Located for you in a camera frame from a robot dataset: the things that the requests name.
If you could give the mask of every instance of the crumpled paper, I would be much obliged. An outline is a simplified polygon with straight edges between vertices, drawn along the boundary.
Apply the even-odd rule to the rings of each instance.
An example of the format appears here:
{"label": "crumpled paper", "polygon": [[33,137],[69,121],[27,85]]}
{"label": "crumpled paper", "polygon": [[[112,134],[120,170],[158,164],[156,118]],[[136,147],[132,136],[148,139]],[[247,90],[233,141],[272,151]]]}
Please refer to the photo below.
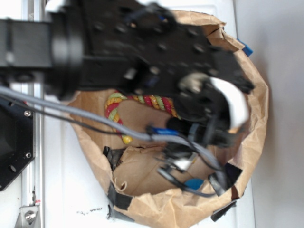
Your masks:
{"label": "crumpled paper", "polygon": [[[262,153],[268,118],[268,87],[242,51],[244,45],[225,33],[223,29],[225,23],[214,16],[202,13],[185,11],[174,13],[180,23],[202,26],[212,45],[233,51],[245,76],[255,85],[255,89],[247,95],[251,113],[247,130],[232,148],[211,147],[221,163],[229,162],[243,170],[234,187],[220,197],[213,198],[202,198],[182,192],[156,172],[160,163],[155,160],[155,157],[161,157],[163,145],[138,140],[134,140],[126,149],[121,158],[122,164],[113,172],[102,151],[105,146],[112,149],[124,148],[121,138],[99,134],[77,125],[73,126],[86,159],[105,192],[108,192],[110,183],[113,183],[117,192],[134,196],[127,210],[116,206],[114,209],[134,219],[137,223],[153,228],[188,228],[228,205],[233,199],[242,197]],[[104,116],[104,104],[112,92],[111,90],[81,92],[70,106],[80,107]],[[170,115],[165,112],[131,100],[120,104],[119,113],[126,126],[138,131],[143,131],[148,124],[163,127],[170,118]],[[76,116],[72,118],[106,131],[112,130],[90,120]],[[174,175],[181,181],[185,181],[191,178],[206,179],[212,172],[200,159],[197,159],[186,173],[176,172]],[[205,180],[199,190],[205,193],[214,192],[208,180]]]}

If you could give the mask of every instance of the striped rope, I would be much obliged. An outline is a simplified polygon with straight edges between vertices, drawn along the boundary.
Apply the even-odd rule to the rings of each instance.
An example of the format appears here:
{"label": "striped rope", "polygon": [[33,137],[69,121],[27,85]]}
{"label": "striped rope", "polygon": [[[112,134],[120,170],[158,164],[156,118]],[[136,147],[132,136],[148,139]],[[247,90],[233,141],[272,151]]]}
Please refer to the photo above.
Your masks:
{"label": "striped rope", "polygon": [[[119,117],[118,114],[118,106],[119,104],[127,99],[133,99],[135,101],[140,102],[141,104],[146,104],[150,107],[153,107],[155,109],[159,109],[159,110],[163,110],[168,112],[169,114],[171,114],[174,117],[177,117],[180,119],[180,117],[177,115],[174,105],[173,105],[173,101],[169,98],[166,97],[160,97],[160,96],[129,96],[126,97],[124,96],[122,93],[119,93],[118,91],[114,92],[113,94],[111,94],[106,103],[105,103],[105,116],[106,118],[119,123],[121,125],[123,125],[122,120]],[[128,135],[121,135],[121,138],[124,142],[124,144],[129,144],[130,142],[133,141],[133,138],[128,136]]]}

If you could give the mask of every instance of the black mounting plate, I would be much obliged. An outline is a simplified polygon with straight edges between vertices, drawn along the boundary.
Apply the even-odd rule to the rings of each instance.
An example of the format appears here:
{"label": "black mounting plate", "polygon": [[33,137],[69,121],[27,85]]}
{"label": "black mounting plate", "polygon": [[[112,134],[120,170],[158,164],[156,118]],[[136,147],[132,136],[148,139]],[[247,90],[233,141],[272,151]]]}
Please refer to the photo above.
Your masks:
{"label": "black mounting plate", "polygon": [[0,99],[0,191],[34,159],[33,113]]}

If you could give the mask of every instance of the blue object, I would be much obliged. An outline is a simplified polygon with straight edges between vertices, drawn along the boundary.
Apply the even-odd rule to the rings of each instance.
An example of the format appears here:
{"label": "blue object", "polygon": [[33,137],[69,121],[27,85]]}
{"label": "blue object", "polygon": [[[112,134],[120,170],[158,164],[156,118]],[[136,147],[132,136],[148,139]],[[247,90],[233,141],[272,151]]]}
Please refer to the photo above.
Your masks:
{"label": "blue object", "polygon": [[178,135],[179,133],[175,130],[165,129],[165,128],[156,128],[153,127],[152,130],[157,134],[165,134],[165,135]]}
{"label": "blue object", "polygon": [[239,39],[237,39],[239,42],[241,42],[242,44],[244,44],[245,45],[245,47],[243,48],[243,51],[245,52],[245,54],[249,57],[249,56],[251,56],[251,54],[253,53],[253,50],[250,48],[250,47],[248,47],[248,45],[247,44],[245,44],[244,42],[242,42],[242,41],[240,41]]}
{"label": "blue object", "polygon": [[197,190],[200,188],[200,186],[204,183],[203,180],[201,179],[197,179],[197,178],[194,178],[194,179],[190,179],[188,181],[185,182],[185,185],[189,188],[192,188],[194,190]]}

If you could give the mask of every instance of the metal clamp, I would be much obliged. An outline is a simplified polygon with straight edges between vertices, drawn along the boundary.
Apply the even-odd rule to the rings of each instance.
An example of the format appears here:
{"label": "metal clamp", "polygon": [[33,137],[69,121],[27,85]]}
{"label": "metal clamp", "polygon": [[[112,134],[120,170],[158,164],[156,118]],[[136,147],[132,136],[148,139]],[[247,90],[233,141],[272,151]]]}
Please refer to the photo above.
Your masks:
{"label": "metal clamp", "polygon": [[39,206],[20,208],[15,228],[41,228]]}

